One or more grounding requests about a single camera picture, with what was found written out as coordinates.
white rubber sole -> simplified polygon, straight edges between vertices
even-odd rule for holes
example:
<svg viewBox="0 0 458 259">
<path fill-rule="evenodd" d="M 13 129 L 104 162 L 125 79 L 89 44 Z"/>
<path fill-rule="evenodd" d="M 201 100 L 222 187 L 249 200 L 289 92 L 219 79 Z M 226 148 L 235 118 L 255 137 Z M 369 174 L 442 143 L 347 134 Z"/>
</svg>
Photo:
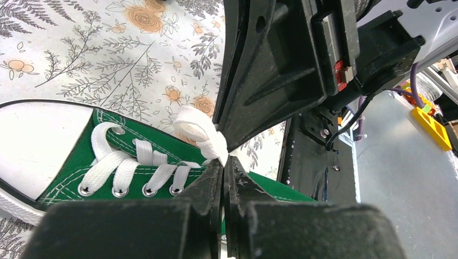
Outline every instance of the white rubber sole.
<svg viewBox="0 0 458 259">
<path fill-rule="evenodd" d="M 34 226 L 39 224 L 45 214 L 45 212 L 25 204 L 2 189 L 0 189 L 0 209 Z"/>
</svg>

metal eyelet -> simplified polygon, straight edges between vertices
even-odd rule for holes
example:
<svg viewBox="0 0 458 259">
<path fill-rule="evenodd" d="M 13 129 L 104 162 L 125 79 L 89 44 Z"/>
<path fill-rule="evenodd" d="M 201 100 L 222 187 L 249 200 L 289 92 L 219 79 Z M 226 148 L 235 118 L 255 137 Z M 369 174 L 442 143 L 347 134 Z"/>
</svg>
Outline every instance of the metal eyelet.
<svg viewBox="0 0 458 259">
<path fill-rule="evenodd" d="M 172 194 L 172 196 L 177 196 L 178 194 L 180 194 L 183 189 L 172 189 L 173 186 L 170 185 L 170 188 L 169 188 L 169 192 L 170 194 Z"/>
<path fill-rule="evenodd" d="M 116 127 L 116 128 L 111 128 L 111 131 L 113 131 L 115 134 L 118 134 L 118 135 L 126 134 L 126 130 L 121 128 L 121 126 L 120 127 Z"/>
<path fill-rule="evenodd" d="M 148 197 L 148 198 L 155 196 L 155 195 L 157 194 L 157 190 L 155 190 L 154 192 L 152 192 L 151 189 L 146 189 L 146 185 L 147 185 L 147 184 L 148 184 L 148 183 L 146 183 L 145 185 L 143 185 L 143 188 L 142 188 L 142 193 L 143 193 L 143 195 L 144 195 L 145 197 Z"/>
<path fill-rule="evenodd" d="M 81 183 L 78 185 L 78 193 L 84 197 L 89 197 L 94 194 L 94 192 L 88 191 L 87 188 L 84 189 L 83 186 L 81 186 Z"/>
<path fill-rule="evenodd" d="M 111 188 L 111 193 L 113 194 L 114 197 L 116 198 L 124 198 L 126 195 L 129 193 L 129 188 L 123 190 L 119 190 L 119 192 L 115 191 L 115 187 Z"/>
</svg>

black cable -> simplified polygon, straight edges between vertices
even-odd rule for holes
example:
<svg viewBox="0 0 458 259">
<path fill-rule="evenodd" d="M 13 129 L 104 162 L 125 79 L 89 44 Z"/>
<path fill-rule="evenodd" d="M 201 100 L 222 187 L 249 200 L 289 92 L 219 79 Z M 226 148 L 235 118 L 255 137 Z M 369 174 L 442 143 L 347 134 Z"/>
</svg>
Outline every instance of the black cable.
<svg viewBox="0 0 458 259">
<path fill-rule="evenodd" d="M 337 138 L 340 134 L 343 132 L 346 132 L 361 116 L 361 114 L 364 112 L 364 110 L 367 108 L 369 105 L 370 101 L 374 98 L 374 94 L 370 94 L 367 96 L 366 100 L 364 100 L 364 103 L 362 103 L 361 107 L 358 109 L 358 111 L 355 113 L 353 118 L 340 130 L 338 130 L 336 133 L 334 133 L 326 142 L 326 150 L 331 151 L 332 143 L 334 142 L 334 139 Z"/>
</svg>

white rubber toe cap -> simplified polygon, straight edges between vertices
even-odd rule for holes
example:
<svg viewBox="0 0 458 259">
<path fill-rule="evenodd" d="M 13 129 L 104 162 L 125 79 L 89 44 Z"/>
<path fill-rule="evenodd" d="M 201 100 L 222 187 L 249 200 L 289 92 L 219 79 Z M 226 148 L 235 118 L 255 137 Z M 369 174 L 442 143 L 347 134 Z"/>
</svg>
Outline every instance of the white rubber toe cap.
<svg viewBox="0 0 458 259">
<path fill-rule="evenodd" d="M 59 173 L 92 108 L 27 102 L 0 108 L 0 178 L 38 199 Z"/>
</svg>

screw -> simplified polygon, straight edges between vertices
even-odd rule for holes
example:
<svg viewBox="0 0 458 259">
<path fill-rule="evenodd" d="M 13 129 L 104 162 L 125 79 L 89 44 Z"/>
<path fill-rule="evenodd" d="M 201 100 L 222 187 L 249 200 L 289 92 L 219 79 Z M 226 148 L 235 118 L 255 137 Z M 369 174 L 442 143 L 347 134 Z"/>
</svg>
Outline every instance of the screw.
<svg viewBox="0 0 458 259">
<path fill-rule="evenodd" d="M 327 129 L 320 130 L 320 135 L 323 138 L 326 138 L 329 135 L 329 130 L 327 130 Z"/>
</svg>

